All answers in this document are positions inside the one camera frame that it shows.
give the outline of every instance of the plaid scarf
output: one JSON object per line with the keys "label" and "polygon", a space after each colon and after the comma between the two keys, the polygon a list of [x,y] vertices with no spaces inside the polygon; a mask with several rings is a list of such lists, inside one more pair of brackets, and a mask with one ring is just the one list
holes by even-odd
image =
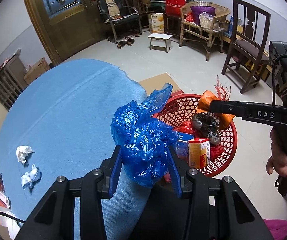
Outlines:
{"label": "plaid scarf", "polygon": [[109,15],[112,20],[117,20],[117,19],[122,18],[122,16],[120,16],[120,10],[114,0],[106,0],[106,3],[108,6]]}

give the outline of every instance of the purple cushion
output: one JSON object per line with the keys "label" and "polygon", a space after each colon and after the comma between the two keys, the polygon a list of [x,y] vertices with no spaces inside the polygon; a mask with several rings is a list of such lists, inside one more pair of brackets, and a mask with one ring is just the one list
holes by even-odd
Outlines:
{"label": "purple cushion", "polygon": [[199,14],[206,12],[212,16],[216,16],[216,8],[212,6],[190,6],[195,24],[200,26]]}

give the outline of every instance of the wooden chair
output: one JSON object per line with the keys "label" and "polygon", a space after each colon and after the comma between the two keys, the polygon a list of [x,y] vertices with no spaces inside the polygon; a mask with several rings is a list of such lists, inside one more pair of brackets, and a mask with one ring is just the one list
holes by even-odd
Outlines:
{"label": "wooden chair", "polygon": [[142,0],[125,0],[125,3],[129,7],[135,7],[138,10],[140,17],[148,16],[149,13],[155,13],[154,11],[148,11]]}
{"label": "wooden chair", "polygon": [[[216,8],[216,12],[215,12],[216,15],[213,17],[213,21],[212,21],[210,29],[201,28],[199,25],[196,25],[195,23],[188,22],[185,20],[185,16],[189,12],[191,12],[190,6],[212,6]],[[221,53],[223,52],[222,51],[222,46],[223,46],[222,38],[223,38],[223,32],[225,30],[224,25],[225,25],[226,17],[231,13],[230,9],[224,6],[212,3],[212,2],[197,1],[197,2],[189,2],[185,4],[184,6],[180,8],[180,11],[181,11],[181,31],[180,31],[179,47],[182,46],[183,41],[196,41],[196,40],[184,38],[185,33],[190,33],[198,38],[205,40],[207,44],[205,46],[205,49],[207,51],[206,61],[209,61],[210,50],[212,48],[212,45],[214,44],[214,40],[216,37],[220,39],[220,46],[221,46],[220,52]],[[215,23],[219,24],[219,31],[213,30],[213,26]]]}
{"label": "wooden chair", "polygon": [[[244,18],[243,18],[243,31],[242,33],[237,30],[238,26],[238,5],[242,5],[244,7]],[[257,34],[257,25],[258,25],[258,15],[262,14],[265,17],[265,26],[263,30],[263,38],[262,42],[259,45],[255,42],[256,34]],[[266,56],[264,52],[264,48],[266,46],[269,26],[270,26],[270,14],[261,8],[258,8],[250,3],[247,3],[242,0],[233,0],[233,26],[232,26],[232,35],[231,35],[231,43],[229,46],[228,54],[226,61],[223,65],[223,69],[221,74],[225,74],[227,68],[234,72],[239,79],[241,79],[244,83],[240,93],[243,94],[249,87],[256,87],[259,83],[264,71],[266,70],[267,65],[269,64],[269,58]],[[236,49],[240,56],[238,58],[238,62],[231,63],[230,59],[233,56],[233,50]],[[245,65],[242,63],[244,57],[247,57],[249,60],[254,62],[254,67],[249,73],[247,79],[245,80],[240,73],[238,72],[240,65]],[[262,68],[259,72],[259,75],[256,75],[256,72],[259,68]]]}
{"label": "wooden chair", "polygon": [[139,33],[142,34],[142,27],[141,27],[141,20],[140,20],[140,15],[135,7],[130,7],[130,6],[124,6],[122,4],[122,0],[114,0],[115,3],[117,4],[119,10],[120,10],[120,15],[122,18],[118,20],[113,20],[111,19],[109,15],[109,9],[106,3],[106,0],[97,0],[98,3],[98,8],[100,11],[100,14],[102,16],[102,19],[105,24],[111,25],[112,32],[113,32],[113,39],[108,39],[108,41],[111,41],[115,44],[118,44],[118,36],[115,30],[115,26],[123,25],[123,24],[128,24],[133,21],[138,21],[139,24]]}

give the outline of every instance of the cable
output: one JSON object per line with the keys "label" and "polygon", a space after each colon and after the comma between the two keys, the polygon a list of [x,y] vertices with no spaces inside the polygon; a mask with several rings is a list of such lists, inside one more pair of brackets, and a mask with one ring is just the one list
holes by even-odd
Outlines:
{"label": "cable", "polygon": [[277,64],[278,62],[282,59],[282,58],[287,58],[286,54],[281,54],[279,55],[275,62],[273,63],[272,66],[272,105],[276,106],[276,68],[277,68]]}
{"label": "cable", "polygon": [[18,221],[20,223],[24,223],[25,222],[25,221],[23,221],[23,220],[21,220],[19,218],[15,218],[15,217],[10,216],[10,215],[8,215],[7,213],[4,213],[4,212],[0,212],[0,216],[5,216],[5,217],[8,217],[8,218],[11,218],[11,219],[16,220],[16,221]]}

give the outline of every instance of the wicker chair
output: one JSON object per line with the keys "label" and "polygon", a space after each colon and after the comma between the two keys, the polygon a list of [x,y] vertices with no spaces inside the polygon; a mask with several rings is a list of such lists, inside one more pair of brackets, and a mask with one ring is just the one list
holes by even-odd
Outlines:
{"label": "wicker chair", "polygon": [[[189,12],[191,12],[190,6],[212,6],[216,8],[216,11],[215,11],[216,16],[213,17],[213,21],[212,21],[210,29],[204,29],[204,28],[201,28],[199,25],[196,25],[195,23],[185,21],[185,16]],[[222,51],[222,46],[223,46],[222,38],[223,38],[223,32],[225,30],[224,24],[226,21],[226,17],[231,13],[230,9],[224,6],[212,3],[212,2],[197,1],[197,2],[189,2],[185,4],[184,6],[180,8],[180,11],[181,11],[181,32],[180,32],[180,39],[179,39],[179,47],[182,46],[183,41],[196,41],[196,40],[184,38],[183,36],[186,32],[186,33],[190,33],[194,36],[197,36],[198,38],[205,40],[203,42],[207,43],[207,45],[204,45],[207,51],[206,61],[209,61],[210,50],[211,50],[212,45],[214,44],[214,40],[216,37],[220,39],[220,46],[221,46],[220,52],[221,53],[223,52]],[[219,31],[213,30],[213,26],[215,23],[219,24]]]}

